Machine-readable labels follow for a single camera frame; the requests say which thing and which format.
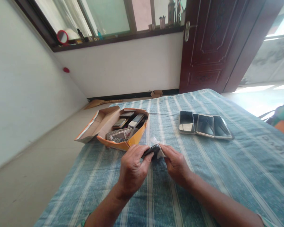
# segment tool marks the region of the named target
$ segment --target blue striped tablecloth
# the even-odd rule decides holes
[[[140,144],[151,146],[150,138],[156,137],[172,145],[206,182],[277,226],[284,226],[284,134],[280,131],[210,89],[114,105],[149,112],[150,122]],[[180,134],[181,110],[223,116],[235,139]],[[80,224],[117,182],[123,154],[96,139],[86,144],[35,226]],[[168,176],[163,159],[151,163],[144,184],[115,223],[215,225],[207,211]]]

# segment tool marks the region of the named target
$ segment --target door frame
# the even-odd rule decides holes
[[[236,91],[283,5],[284,0],[265,1],[233,71],[230,74],[223,93]]]

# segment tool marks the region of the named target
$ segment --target dark red door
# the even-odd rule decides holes
[[[180,93],[222,93],[265,0],[187,1]]]

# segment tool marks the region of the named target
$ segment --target cardboard box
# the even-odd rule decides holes
[[[154,90],[151,92],[152,98],[159,98],[162,97],[163,91],[162,90]]]
[[[145,116],[147,116],[147,121],[128,141],[115,143],[113,141],[106,140],[106,134],[110,131],[115,130],[112,128],[112,126],[118,121],[120,115],[126,112],[144,114]],[[147,123],[148,113],[143,109],[126,108],[120,110],[119,106],[109,107],[106,109],[98,110],[90,123],[78,135],[75,141],[88,143],[94,136],[97,136],[97,139],[105,146],[127,151],[131,145],[138,144],[140,142]]]

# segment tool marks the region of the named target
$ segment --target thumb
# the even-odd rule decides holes
[[[148,171],[149,164],[151,163],[151,158],[154,156],[154,152],[151,152],[145,158],[143,159],[141,163],[141,169],[145,170],[146,172]]]

